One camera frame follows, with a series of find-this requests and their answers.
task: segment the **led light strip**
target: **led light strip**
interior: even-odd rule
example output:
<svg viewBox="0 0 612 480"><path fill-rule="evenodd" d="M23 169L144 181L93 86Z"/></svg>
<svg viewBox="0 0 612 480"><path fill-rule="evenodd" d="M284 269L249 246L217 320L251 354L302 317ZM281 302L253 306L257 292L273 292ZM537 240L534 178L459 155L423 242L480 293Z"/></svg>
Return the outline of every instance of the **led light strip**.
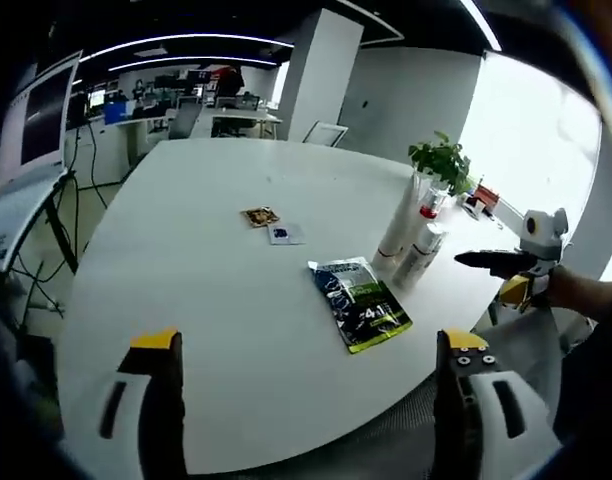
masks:
<svg viewBox="0 0 612 480"><path fill-rule="evenodd" d="M482 31L482 33L486 37L486 40L488 40L488 43L490 43L491 48L493 50L501 52L502 46L497 41L497 37L493 33L493 29L490 28L490 25L488 25L488 22L482 15L482 12L479 11L479 8L477 8L477 5L475 5L473 0L459 0L459 1L462 2L462 5L464 5L464 8L468 10L468 13L470 13L470 16L473 17L473 20L475 20L475 23L477 23L477 26L479 27L479 29Z"/></svg>
<svg viewBox="0 0 612 480"><path fill-rule="evenodd" d="M355 10L356 12L359 12L362 15L370 18L371 20L379 23L382 27L390 30L391 32L393 32L395 34L394 37L390 37L390 38L380 38L378 40L369 40L367 42L362 42L360 44L360 46L364 47L366 45L375 45L375 44L378 44L378 43L397 42L397 41L400 41L400 40L404 40L404 34L402 32L397 30L391 24L389 24L389 23L385 22L384 20L382 20L381 18L379 18L377 15L374 15L371 12L369 12L368 10L355 5L354 3L350 2L349 0L337 0L337 1L339 3L341 3L342 5L346 5L347 7L352 8L353 10ZM464 5L464 8L466 8L466 10L470 14L470 16L473 17L473 20L475 20L475 23L477 23L477 26L480 28L480 30L482 31L482 33L486 37L486 40L488 40L488 43L490 44L491 48L493 50L497 50L498 52L501 52L502 47L499 44L499 42L497 41L497 37L495 37L495 34L493 33L493 30L490 28L490 25L488 25L488 22L486 21L486 19L482 15L482 12L479 11L479 9L477 8L477 6L473 2L473 0L459 0L459 1L462 3L462 5Z"/></svg>
<svg viewBox="0 0 612 480"><path fill-rule="evenodd" d="M142 40L134 40L132 42L122 43L121 45L115 45L114 47L105 48L104 50L100 50L99 52L92 53L87 57L82 57L80 59L81 62L86 62L91 58L99 57L100 55L104 55L105 53L114 52L115 50L119 50L121 48L132 47L134 45L141 45L143 43L150 42L161 42L163 40L177 40L179 38L226 38L226 39L234 39L234 40L248 40L251 42L260 42L260 43L272 43L273 45L279 45L281 47L294 48L295 46L290 43L279 42L277 40L270 40L268 38L258 38L258 37L248 37L246 35L233 35L227 33L184 33L180 35L164 35L162 37L152 37L152 38L144 38Z"/></svg>
<svg viewBox="0 0 612 480"><path fill-rule="evenodd" d="M379 40L369 40L368 42L362 42L360 45L363 47L365 45L374 45L376 43L384 43L384 42L396 42L399 40L403 40L404 39L404 34L402 32L400 32L399 30L397 30L395 27L393 27L390 23L386 23L384 20L382 20L381 18L379 18L377 15L374 15L372 13L370 13L368 10L366 10L365 8L362 8L360 6L355 5L353 2L349 2L348 0L337 0L339 3L341 3L342 5L346 5L348 8L352 8L353 10L355 10L356 12L361 13L362 15L370 18L371 20L379 23L382 27L386 28L387 30L390 30L391 32L393 32L395 34L394 37L392 38L382 38Z"/></svg>
<svg viewBox="0 0 612 480"><path fill-rule="evenodd" d="M199 57L166 57L166 58L153 58L151 60L143 60L141 62L133 62L127 63L126 65L119 65L118 67L109 68L109 72L114 72L115 70L121 70L123 68L130 67L138 67L140 65L148 65L149 63L158 63L158 62L172 62L175 60L231 60L236 62L251 62L251 63L259 63L262 65L270 65L272 67L277 66L275 62L268 62L266 60L255 60L253 58L238 58L238 57L213 57L213 56L199 56Z"/></svg>

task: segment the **person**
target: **person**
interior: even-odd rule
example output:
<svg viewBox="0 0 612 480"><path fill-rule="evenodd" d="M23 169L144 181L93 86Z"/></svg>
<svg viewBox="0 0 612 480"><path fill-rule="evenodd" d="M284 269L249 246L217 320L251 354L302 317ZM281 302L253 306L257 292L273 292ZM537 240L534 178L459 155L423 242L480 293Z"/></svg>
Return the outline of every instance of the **person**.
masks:
<svg viewBox="0 0 612 480"><path fill-rule="evenodd" d="M113 97L113 101L114 102L126 102L128 101L128 98L126 97L126 95L124 95L123 90L118 90L115 96Z"/></svg>
<svg viewBox="0 0 612 480"><path fill-rule="evenodd" d="M560 400L553 430L562 442L612 416L612 282L583 278L563 266L551 272L552 307L597 322L593 333L562 361Z"/></svg>
<svg viewBox="0 0 612 480"><path fill-rule="evenodd" d="M141 100L144 96L144 82L141 78L135 82L135 88L133 88L133 100Z"/></svg>
<svg viewBox="0 0 612 480"><path fill-rule="evenodd" d="M218 97L234 97L244 87L241 67L229 67L224 69L217 81Z"/></svg>

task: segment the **white bottle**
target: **white bottle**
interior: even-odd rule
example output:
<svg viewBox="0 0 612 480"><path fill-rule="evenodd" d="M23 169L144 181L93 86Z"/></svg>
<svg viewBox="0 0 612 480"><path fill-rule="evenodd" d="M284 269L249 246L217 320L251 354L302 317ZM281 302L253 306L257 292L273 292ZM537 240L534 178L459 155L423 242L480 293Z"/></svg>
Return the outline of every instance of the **white bottle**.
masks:
<svg viewBox="0 0 612 480"><path fill-rule="evenodd" d="M432 182L433 177L428 173L417 172L411 177L386 234L377 247L372 262L374 268L392 272L415 238L412 235L416 236L422 223L435 218L436 213L434 216L428 216L424 210L424 201L430 201L427 198Z"/></svg>
<svg viewBox="0 0 612 480"><path fill-rule="evenodd" d="M417 240L393 274L393 283L402 289L411 288L435 258L444 235L444 230L436 223L423 225Z"/></svg>

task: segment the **ceiling light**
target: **ceiling light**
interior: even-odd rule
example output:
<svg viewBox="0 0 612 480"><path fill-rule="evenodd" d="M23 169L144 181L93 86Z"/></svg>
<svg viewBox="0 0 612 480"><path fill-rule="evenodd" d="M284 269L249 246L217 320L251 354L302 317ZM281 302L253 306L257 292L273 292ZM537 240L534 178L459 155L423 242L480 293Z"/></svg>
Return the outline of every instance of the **ceiling light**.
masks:
<svg viewBox="0 0 612 480"><path fill-rule="evenodd" d="M468 13L470 13L470 16L473 17L473 20L475 20L475 23L477 23L477 25L479 26L479 29L482 31L482 33L486 37L486 40L488 40L488 43L490 43L491 48L493 50L497 50L498 52L501 52L502 46L497 41L497 37L493 33L492 28L490 28L490 25L488 25L488 22L482 15L482 12L479 11L479 8L477 8L473 0L459 0L459 1L462 2L462 5L464 5L464 8L466 8L466 10L468 10Z"/></svg>
<svg viewBox="0 0 612 480"><path fill-rule="evenodd" d="M135 52L138 57L156 57L158 55L166 55L168 51L164 47L151 48L150 50L142 50Z"/></svg>
<svg viewBox="0 0 612 480"><path fill-rule="evenodd" d="M140 65L147 65L149 63L158 63L158 62L173 62L175 60L228 60L235 62L249 62L249 63L259 63L262 65L270 65L277 66L275 62L268 62L266 60L256 60L254 58L238 58L238 57L214 57L214 56L199 56L199 57L166 57L166 58L153 58L152 60L143 60L141 62L127 63L126 65L119 65L117 67L109 68L109 72L114 72L115 70L122 70L124 68L130 67L138 67Z"/></svg>
<svg viewBox="0 0 612 480"><path fill-rule="evenodd" d="M105 53L114 52L115 50L119 50L121 48L128 48L134 45L141 45L143 43L149 42L161 42L163 40L177 40L180 38L226 38L226 39L234 39L234 40L248 40L251 42L260 42L260 43L272 43L273 45L279 45L281 47L294 48L294 45L285 42L279 42L277 40L270 40L268 38L258 38L258 37L248 37L245 35L232 35L227 33L184 33L181 35L164 35L163 37L152 37L152 38L144 38L142 40L134 40L132 42L122 43L120 45L115 45L114 47L105 48L104 50L100 50L99 52L91 53L86 57L82 57L81 62L85 62L90 60L91 58L99 57L100 55L104 55Z"/></svg>
<svg viewBox="0 0 612 480"><path fill-rule="evenodd" d="M366 10L365 8L362 8L358 5L355 5L353 2L350 2L349 0L337 0L339 3L346 5L349 8L352 8L353 10L355 10L356 12L361 13L362 15L370 18L371 20L379 23L382 27L390 30L391 32L393 32L395 34L394 37L391 38L382 38L379 40L370 40L368 42L362 42L360 44L360 46L363 45L371 45L373 43L383 43L383 42L395 42L398 40L403 40L404 39L404 34L402 32L400 32L399 30L397 30L395 27L393 27L390 23L385 22L384 20L382 20L381 18L379 18L377 15L379 15L379 12L375 12L375 13L370 13L368 10Z"/></svg>

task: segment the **white table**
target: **white table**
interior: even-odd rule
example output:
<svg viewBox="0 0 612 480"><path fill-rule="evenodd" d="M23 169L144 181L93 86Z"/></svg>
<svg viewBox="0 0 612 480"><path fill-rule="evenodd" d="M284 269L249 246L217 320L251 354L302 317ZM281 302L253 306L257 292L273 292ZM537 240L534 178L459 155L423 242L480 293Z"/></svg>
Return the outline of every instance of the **white table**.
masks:
<svg viewBox="0 0 612 480"><path fill-rule="evenodd" d="M235 108L202 108L197 117L197 122L191 133L191 138L210 138L213 130L213 120L215 118L239 118L242 120L252 120L261 123L259 135L263 137L266 125L270 124L273 128L273 137L277 138L277 124L282 120L263 110L240 110Z"/></svg>
<svg viewBox="0 0 612 480"><path fill-rule="evenodd" d="M191 474L301 454L404 397L434 370L437 331L470 330L501 284L453 256L518 241L458 212L415 289L395 290L412 328L349 354L306 262L372 258L410 174L318 145L157 145L109 206L74 280L57 356L66 439L77 405L116 369L130 338L167 326L183 335ZM299 223L307 244L269 245L239 213L262 205Z"/></svg>

